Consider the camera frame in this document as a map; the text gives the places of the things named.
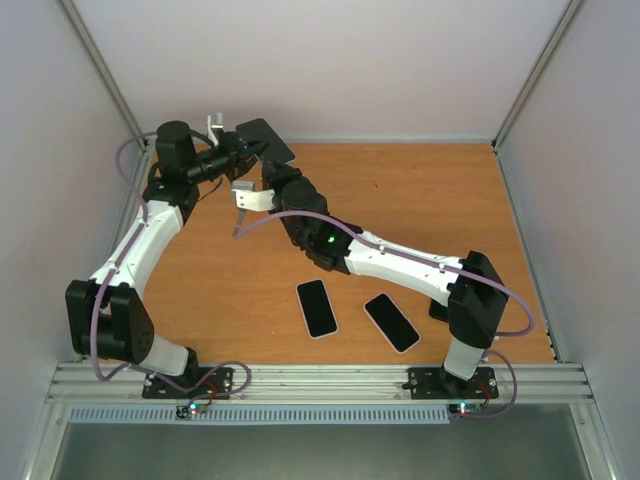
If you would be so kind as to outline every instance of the black phone screen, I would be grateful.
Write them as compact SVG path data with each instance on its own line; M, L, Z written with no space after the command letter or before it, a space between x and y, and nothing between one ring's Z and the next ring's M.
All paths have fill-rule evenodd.
M338 324L324 282L313 280L301 283L296 290L309 336L319 338L337 332Z
M385 293L365 303L364 309L391 346L404 353L420 341L420 334Z

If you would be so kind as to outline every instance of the gray metal panel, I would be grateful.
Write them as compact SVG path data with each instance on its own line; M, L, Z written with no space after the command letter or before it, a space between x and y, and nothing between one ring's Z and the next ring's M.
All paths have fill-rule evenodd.
M640 472L640 3L586 2L500 155L549 323Z
M71 424L53 478L590 478L566 405L429 426Z
M74 405L72 423L169 425L427 425L449 423L445 405L234 405L217 402L186 420L175 405Z
M64 290L106 258L129 132L56 2L0 10L0 478L15 479L55 365L72 358Z
M566 0L75 3L143 129L489 142Z

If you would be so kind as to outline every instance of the orange wooden board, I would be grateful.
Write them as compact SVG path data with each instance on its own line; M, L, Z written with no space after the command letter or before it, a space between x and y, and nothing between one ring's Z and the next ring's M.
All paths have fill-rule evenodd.
M329 202L331 214L425 252L486 254L507 286L534 307L527 337L494 347L517 363L552 362L536 297L502 180L488 145L293 145L295 165ZM259 166L247 176L258 188ZM203 184L201 192L210 189ZM250 213L245 225L265 214ZM201 362L394 364L439 363L446 324L428 317L429 299L388 282L325 272L293 247L274 220L232 240L237 210L226 182L200 202L168 246L145 291L156 331L196 349ZM312 340L295 287L321 278L339 332ZM420 331L421 342L395 353L363 305L388 293ZM510 301L501 330L526 325Z

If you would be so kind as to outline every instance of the purple cable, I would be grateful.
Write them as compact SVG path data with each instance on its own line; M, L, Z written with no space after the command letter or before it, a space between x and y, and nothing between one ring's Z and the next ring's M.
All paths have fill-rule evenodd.
M502 416L506 415L507 412L509 412L509 410L511 410L513 408L513 406L515 405L515 403L516 403L516 398L518 397L518 381L516 380L516 372L513 369L513 365L511 365L509 360L507 360L507 357L505 357L503 354L501 354L497 350L485 350L484 353L487 354L487 355L496 355L497 357L500 357L502 359L502 361L504 362L504 364L509 369L509 372L511 373L511 380L513 382L513 393L511 394L511 400L509 400L509 403L507 403L503 408L501 408L497 412L493 412L493 413L464 413L464 414L462 414L462 413L453 413L453 414L451 414L451 417L453 417L453 418L474 418L474 419L498 418L498 417L502 417Z
M268 217L261 218L260 220L258 220L256 222L252 223L251 225L249 225L248 227L245 227L242 230L240 230L240 226L242 224L242 220L244 219L245 213L246 212L244 210L240 210L240 212L238 213L238 220L236 221L236 225L235 225L235 228L234 228L234 231L233 231L233 234L232 234L232 237L234 239L241 238L244 235L246 235L247 233L249 233L251 230L253 230L254 228L258 228L259 226L264 225L265 223L270 222L271 220L274 220L276 218L283 218L283 217L310 217L310 218L316 218L316 219L319 219L319 220L323 220L323 221L325 221L327 223L335 225L340 230L342 230L345 233L347 233L351 238L353 238L354 240L357 240L358 242L362 243L363 245L365 245L367 247L373 248L375 250L379 250L380 249L380 245L378 245L378 244L376 244L374 242L370 242L370 241L362 238L361 236L359 236L357 233L353 232L351 229L349 229L349 227L344 225L339 220L336 220L335 218L329 217L327 215L322 215L321 213L307 212L305 210L288 210L286 212L273 213L273 214L269 215ZM423 265L427 265L429 267L433 267L433 268L437 268L437 269L441 268L440 264L438 262L436 262L435 260L429 260L428 258L422 258L422 257L419 257L419 256L414 255L412 253L403 252L403 251L396 250L396 249L391 248L391 247L385 247L384 248L384 252L385 253L390 253L391 255L395 255L396 257L404 258L406 260L411 260L411 261L414 261L414 262L418 262L418 263L421 263ZM456 273L458 275L462 275L463 277L470 278L471 280L475 280L477 282L484 283L485 285L488 285L488 286L490 286L492 288L495 288L496 290L501 291L505 295L508 295L509 297L513 298L516 302L518 302L520 304L520 306L523 308L523 310L527 314L527 317L529 318L529 324L526 326L526 328L524 328L523 330L519 330L517 332L496 332L496 336L501 336L501 337L521 337L521 336L526 335L529 332L531 332L531 330L533 330L533 327L535 326L535 319L534 319L534 316L533 316L533 311L531 310L529 305L527 305L527 302L525 302L525 300L520 295L518 295L516 292L514 292L513 290L505 287L501 283L494 282L493 280L490 280L490 279L488 279L486 277L483 277L482 275L477 275L477 274L472 273L472 272L467 272L466 270L462 270L460 268L455 268L455 267L450 267L448 265L443 265L442 269L446 270L447 272Z
M138 203L140 204L140 207L142 208L142 219L144 220L144 222L147 221L147 217L149 216L149 207L147 207L147 203L144 201L144 198L142 198L142 195L140 194L136 186L133 184L131 180L129 180L129 178L127 177L127 174L124 172L124 169L122 168L122 164L120 163L120 157L122 156L122 152L124 151L124 149L127 148L132 143L140 140L141 138L151 137L155 134L156 132L147 132L147 133L142 133L140 135L136 135L135 137L131 137L130 139L126 140L122 145L118 147L118 150L116 150L116 155L115 155L116 169L118 170L118 174L120 175L122 180L124 180L125 183L129 186L129 189L136 194L136 200L138 201ZM122 260L127 255L127 253L129 253L129 250L131 250L131 247L133 247L133 244L136 242L136 240L142 233L143 229L144 229L144 223L141 223L138 225L138 228L136 228L136 230L133 232L133 235L131 235L131 238L122 249L122 252L120 252L120 255L118 255L118 257L116 258L114 262L115 268L112 268L111 270L109 270L109 272L107 272L107 276L105 277L102 284L98 288L98 293L96 293L96 298L95 298L95 301L93 302L93 309L91 310L91 326L90 326L90 333L89 333L89 350L91 352L91 365L93 367L93 373L95 373L96 378L101 382L108 382L118 372L120 372L122 369L126 368L129 365L127 363L122 363L118 365L116 368L114 368L106 377L104 376L104 374L102 373L102 370L100 370L100 362L98 361L98 320L100 318L100 305L102 304L102 300L104 298L105 292L107 291L107 287L109 286L109 282L111 281L113 276L116 274L116 271L120 266L120 264L122 263Z
M216 365L211 370L209 370L207 372L207 374L204 375L198 381L198 383L196 383L195 387L193 387L193 388L184 388L181 385L178 385L177 383L175 383L169 377L167 377L167 376L165 376L165 375L163 375L161 373L156 373L153 370L149 370L149 369L144 368L144 367L139 367L137 365L130 365L128 363L121 363L120 365L115 367L111 372L109 372L109 374L106 375L106 376L102 373L102 370L100 370L100 363L98 361L98 320L99 320L99 317L100 317L100 305L102 304L102 300L104 298L104 294L105 294L105 292L107 290L107 287L109 286L109 282L111 281L113 276L116 274L117 268L120 266L120 264L122 263L122 261L126 257L127 253L129 253L129 250L131 250L131 248L135 244L136 240L138 239L138 237L140 236L140 234L144 230L145 223L147 221L147 218L149 217L149 207L147 206L147 202L145 202L144 197L142 196L142 194L140 194L140 192L138 191L138 189L136 188L134 183L131 180L129 180L129 178L127 177L127 174L124 172L124 169L122 168L122 164L121 164L121 156L122 156L122 152L124 151L124 149L127 146L131 145L132 143L136 142L137 140L140 140L141 138L151 137L151 136L153 136L155 134L156 134L156 132L147 132L147 133L142 133L140 135L132 137L132 138L126 140L122 145L120 145L120 147L118 147L118 150L116 150L116 155L115 155L116 168L117 168L118 173L120 174L120 177L122 178L122 180L124 180L125 183L129 186L129 189L132 192L135 193L136 200L138 201L138 204L140 205L140 208L142 209L142 220L143 220L143 222L138 225L136 230L133 232L133 235L131 235L131 238L129 239L129 241L127 241L126 245L124 246L124 248L120 252L120 255L118 255L118 257L116 258L116 260L114 262L114 267L115 268L112 268L111 270L109 270L109 272L107 272L107 276L105 277L104 281L102 282L102 284L98 288L98 292L96 293L96 299L95 299L95 301L93 303L93 309L91 311L91 328L90 328L90 334L89 334L89 349L90 349L90 352L91 352L91 365L93 367L93 373L95 374L96 378L98 380L100 380L101 382L108 382L118 372L122 371L126 367L131 366L131 368L133 368L134 370L137 370L139 372L143 372L143 373L146 373L146 374L154 374L156 377L158 377L160 380L162 380L166 384L171 385L173 388L186 393L186 392L190 392L191 390L194 390L194 389L198 388L200 385L202 385L202 382L204 382L209 376L213 375L215 373L215 371L217 369L219 369L220 367L224 367L226 365L238 365L239 367L241 367L246 372L246 374L247 374L246 381L240 387L238 387L238 388L236 388L234 390L231 390L229 392L224 392L224 393L220 394L220 395L233 395L235 393L241 392L242 390L247 388L249 386L249 384L251 383L251 369L249 369L249 367L247 365L245 365L244 363L242 363L242 362L231 361L231 362L224 362L224 363L220 363L220 364Z
M246 364L244 364L242 362L238 362L236 360L231 360L229 362L219 363L215 367L212 367L211 370L209 370L207 373L205 373L202 376L202 378L200 380L198 380L196 382L196 384L191 388L185 388L185 387L183 387L181 385L178 385L176 382L171 380L166 375L163 375L162 373L156 373L153 370L149 370L148 368L144 368L144 367L141 367L139 365L132 365L131 368L133 368L134 370L137 370L138 372L146 373L148 375L155 375L160 380L162 380L164 383L166 383L167 385L172 386L176 390L179 390L179 391L181 391L183 393L189 393L189 392L195 390L196 388L198 388L200 385L202 385L206 381L206 379L209 378L214 373L216 373L216 371L219 368L227 367L229 365L237 365L238 367L242 368L245 371L245 373L247 374L247 378L244 381L244 383L242 385L240 385L238 388L235 388L233 390L229 390L228 392L219 392L219 393L216 394L216 397L222 397L222 396L226 396L226 395L234 395L236 393L239 393L239 392L243 391L244 389L246 389L249 386L249 384L251 383L252 374L251 374L251 369Z

